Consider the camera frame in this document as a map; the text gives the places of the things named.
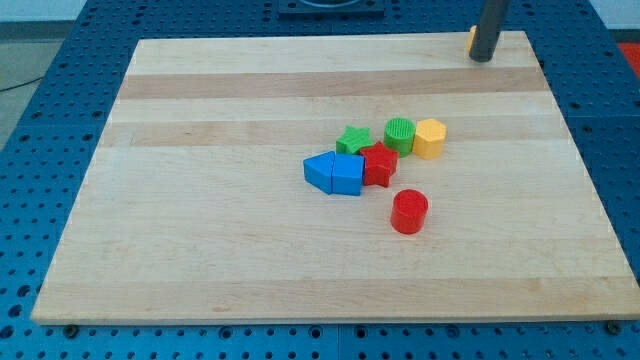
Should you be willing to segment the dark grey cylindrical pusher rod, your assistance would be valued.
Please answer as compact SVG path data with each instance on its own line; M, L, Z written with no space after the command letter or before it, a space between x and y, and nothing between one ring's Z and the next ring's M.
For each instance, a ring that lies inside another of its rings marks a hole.
M510 0L484 1L469 56L471 60L485 63L493 58L510 3Z

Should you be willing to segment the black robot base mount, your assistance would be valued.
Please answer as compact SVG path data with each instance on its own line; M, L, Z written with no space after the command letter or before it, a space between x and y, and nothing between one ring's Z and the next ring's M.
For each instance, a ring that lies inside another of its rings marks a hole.
M385 0L275 0L279 17L383 16Z

